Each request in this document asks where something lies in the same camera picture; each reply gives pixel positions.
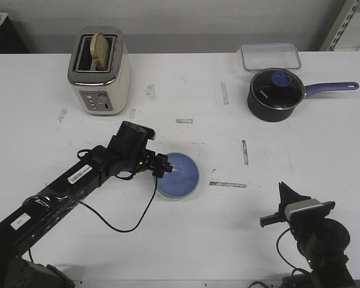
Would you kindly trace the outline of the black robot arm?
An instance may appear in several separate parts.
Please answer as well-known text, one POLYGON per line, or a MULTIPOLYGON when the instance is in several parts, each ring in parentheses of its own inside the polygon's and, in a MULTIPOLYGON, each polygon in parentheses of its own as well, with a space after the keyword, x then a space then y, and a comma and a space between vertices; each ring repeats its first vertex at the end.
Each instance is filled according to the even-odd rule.
POLYGON ((157 178, 170 173, 168 157, 146 148, 154 138, 153 129, 122 122, 107 146, 79 151, 78 163, 2 220, 0 287, 74 287, 74 282, 56 267, 33 263, 22 256, 110 177, 121 172, 134 176, 146 170, 157 178))
POLYGON ((288 263, 293 271, 282 279, 281 287, 356 287, 346 266, 349 258, 344 253, 350 234, 340 222, 328 218, 335 202, 303 196, 284 182, 278 188, 278 211, 260 218, 260 225, 287 222, 287 231, 311 268, 308 272, 288 263))

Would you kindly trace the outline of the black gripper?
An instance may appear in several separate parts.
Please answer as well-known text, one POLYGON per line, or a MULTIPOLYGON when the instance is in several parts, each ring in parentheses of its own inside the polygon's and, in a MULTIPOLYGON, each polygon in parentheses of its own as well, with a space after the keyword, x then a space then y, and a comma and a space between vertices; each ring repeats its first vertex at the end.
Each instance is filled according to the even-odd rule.
POLYGON ((154 177, 163 177, 171 173, 173 166, 168 156, 147 150, 148 140, 155 139, 155 131, 151 128, 123 121, 116 135, 112 136, 107 149, 113 153, 110 174, 118 176, 121 172, 131 174, 152 170, 154 177))
POLYGON ((280 182, 278 187, 280 193, 279 211, 273 215, 261 217, 261 227, 287 222, 296 240, 309 240, 313 234, 320 240, 336 239, 335 221, 325 218, 335 208, 334 201, 323 202, 323 207, 299 213, 293 216, 291 221, 287 221, 284 213, 286 206, 290 203, 309 200, 311 197, 297 193, 284 182, 280 182))

